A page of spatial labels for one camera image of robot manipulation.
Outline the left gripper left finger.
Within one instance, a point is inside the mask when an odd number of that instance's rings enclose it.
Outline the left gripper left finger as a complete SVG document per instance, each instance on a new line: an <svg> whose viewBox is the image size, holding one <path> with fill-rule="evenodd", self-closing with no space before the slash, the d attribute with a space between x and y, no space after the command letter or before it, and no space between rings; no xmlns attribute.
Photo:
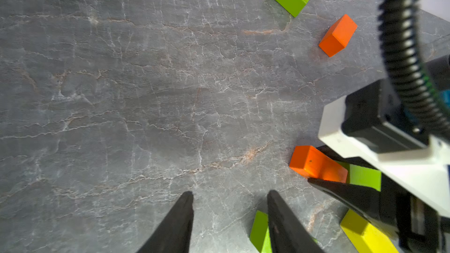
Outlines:
<svg viewBox="0 0 450 253"><path fill-rule="evenodd" d="M138 253L188 253L194 219L194 195L181 194Z"/></svg>

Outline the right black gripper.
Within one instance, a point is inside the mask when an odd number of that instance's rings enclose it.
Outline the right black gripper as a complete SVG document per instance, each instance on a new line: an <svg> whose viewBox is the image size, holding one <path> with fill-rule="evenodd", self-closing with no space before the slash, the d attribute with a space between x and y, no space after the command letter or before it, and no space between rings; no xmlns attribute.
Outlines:
<svg viewBox="0 0 450 253"><path fill-rule="evenodd" d="M450 251L450 220L386 175L381 179L381 191L314 178L309 178L308 183L382 232L396 233L398 246L404 253Z"/></svg>

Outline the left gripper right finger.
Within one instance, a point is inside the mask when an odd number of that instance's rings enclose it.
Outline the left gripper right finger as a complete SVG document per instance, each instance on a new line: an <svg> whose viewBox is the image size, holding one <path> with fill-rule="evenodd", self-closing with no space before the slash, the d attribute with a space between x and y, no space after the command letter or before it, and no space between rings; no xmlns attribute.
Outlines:
<svg viewBox="0 0 450 253"><path fill-rule="evenodd" d="M267 194L268 227L274 253L324 253L276 190Z"/></svg>

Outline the yellow block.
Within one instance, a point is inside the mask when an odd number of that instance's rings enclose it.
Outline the yellow block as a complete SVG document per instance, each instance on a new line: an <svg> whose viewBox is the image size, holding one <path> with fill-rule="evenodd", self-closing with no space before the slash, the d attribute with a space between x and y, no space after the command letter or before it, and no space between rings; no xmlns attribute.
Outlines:
<svg viewBox="0 0 450 253"><path fill-rule="evenodd" d="M353 210L348 210L340 226L359 253L398 253L388 236Z"/></svg>

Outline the orange block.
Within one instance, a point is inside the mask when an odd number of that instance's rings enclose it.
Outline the orange block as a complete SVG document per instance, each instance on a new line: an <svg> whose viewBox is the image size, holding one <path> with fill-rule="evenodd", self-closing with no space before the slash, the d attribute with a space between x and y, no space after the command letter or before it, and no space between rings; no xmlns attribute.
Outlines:
<svg viewBox="0 0 450 253"><path fill-rule="evenodd" d="M328 29L318 46L332 57L347 47L356 29L357 24L344 14Z"/></svg>
<svg viewBox="0 0 450 253"><path fill-rule="evenodd" d="M305 178L346 183L348 170L313 146L296 146L289 167Z"/></svg>

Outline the teal small block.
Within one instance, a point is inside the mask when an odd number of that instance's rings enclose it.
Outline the teal small block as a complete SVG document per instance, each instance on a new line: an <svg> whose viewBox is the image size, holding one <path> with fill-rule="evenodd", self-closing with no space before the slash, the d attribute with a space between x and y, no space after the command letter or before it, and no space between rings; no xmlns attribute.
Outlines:
<svg viewBox="0 0 450 253"><path fill-rule="evenodd" d="M450 108L450 90L441 91L441 97L445 105Z"/></svg>

